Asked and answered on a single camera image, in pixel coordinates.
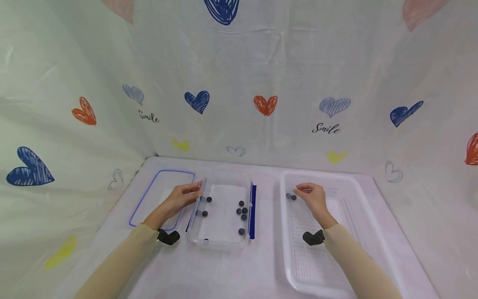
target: black wrist strap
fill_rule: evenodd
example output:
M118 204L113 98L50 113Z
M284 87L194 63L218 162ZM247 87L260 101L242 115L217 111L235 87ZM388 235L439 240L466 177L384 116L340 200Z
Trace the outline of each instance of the black wrist strap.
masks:
M173 245L181 237L177 231L174 231L170 234L168 234L162 229L158 229L158 231L159 231L159 235L157 240L160 242L163 242L166 245Z
M314 234L311 234L310 232L304 232L304 234L302 235L302 239L307 244L309 244L309 246L312 246L322 244L325 240L325 237L324 232L322 230L319 230Z

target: beige sleeve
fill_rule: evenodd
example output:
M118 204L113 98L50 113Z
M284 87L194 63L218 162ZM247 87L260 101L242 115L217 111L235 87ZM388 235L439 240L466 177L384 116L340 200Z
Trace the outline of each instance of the beige sleeve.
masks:
M345 227L324 230L325 245L340 265L358 299L402 299L400 292Z
M99 265L74 299L116 299L134 270L157 244L158 234L139 224Z

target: outlined heart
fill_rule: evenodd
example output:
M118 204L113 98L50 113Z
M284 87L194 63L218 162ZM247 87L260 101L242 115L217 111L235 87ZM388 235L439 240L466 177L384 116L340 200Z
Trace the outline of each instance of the outlined heart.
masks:
M133 25L134 0L101 0L110 11Z
M391 161L387 161L385 163L385 177L389 183L398 183L402 180L403 173L399 169L394 169Z
M398 107L393 109L390 112L390 120L393 125L398 128L398 126L406 120L410 115L414 114L421 106L423 105L423 101L416 103L415 105L411 106L410 109L407 107Z
M405 0L402 13L408 30L413 31L449 2L450 0Z
M203 114L204 109L209 103L209 92L206 90L200 91L196 97L190 92L187 92L184 94L184 99L194 110Z
M350 106L350 99L327 98L320 102L319 110L327 113L330 118Z
M76 248L76 236L71 235L63 242L58 252L52 255L43 266L45 269L51 269L66 261Z
M17 167L7 174L7 182L14 186L41 186L54 182L52 174L43 161L28 147L21 146L17 155L26 167Z
M343 152L343 153L340 153L340 154L337 154L336 152L328 152L327 153L327 159L332 164L337 164L338 162L343 160L347 155L348 155L348 152Z
M232 23L239 8L239 0L204 0L207 10L219 24Z
M187 152L191 148L191 145L189 144L189 141L187 140L184 140L183 142L173 140L172 143L175 147L179 148L183 152Z
M468 165L478 165L478 133L473 134L468 141L465 163Z
M108 190L114 190L118 186L123 184L124 184L124 181L123 181L123 174L121 174L121 169L116 168L115 171L113 171L113 180L109 183Z
M141 106L143 105L144 94L141 89L134 86L130 87L128 84L123 84L123 91L129 98L137 101Z
M275 106L277 105L277 96L270 97L267 102L263 96L255 96L254 105L260 113L264 114L264 116L269 116L275 110Z
M80 97L80 106L81 109L75 108L71 110L73 116L84 124L96 126L96 116L87 99Z
M242 157L246 154L246 149L243 147L232 147L232 146L226 146L226 150L230 153L233 154L234 156L237 157Z

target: hand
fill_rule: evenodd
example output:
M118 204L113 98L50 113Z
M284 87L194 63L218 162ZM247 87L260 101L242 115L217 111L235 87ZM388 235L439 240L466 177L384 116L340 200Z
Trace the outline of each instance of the hand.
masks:
M301 197L312 216L319 222L323 229L331 228L337 220L329 213L326 205L326 194L322 186L313 183L303 183L295 186L294 193Z
M195 202L203 194L200 190L202 183L203 181L199 181L174 187L168 198L146 217L143 224L155 231L160 229L166 220L179 213L185 206Z

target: clear plastic container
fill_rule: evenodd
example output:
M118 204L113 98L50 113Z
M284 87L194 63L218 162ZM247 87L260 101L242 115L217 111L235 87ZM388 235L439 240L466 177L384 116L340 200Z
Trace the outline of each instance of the clear plastic container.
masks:
M235 249L250 238L252 208L252 178L247 172L211 170L205 173L201 189L203 196L196 200L187 228L190 241L206 248ZM236 210L246 208L246 220Z

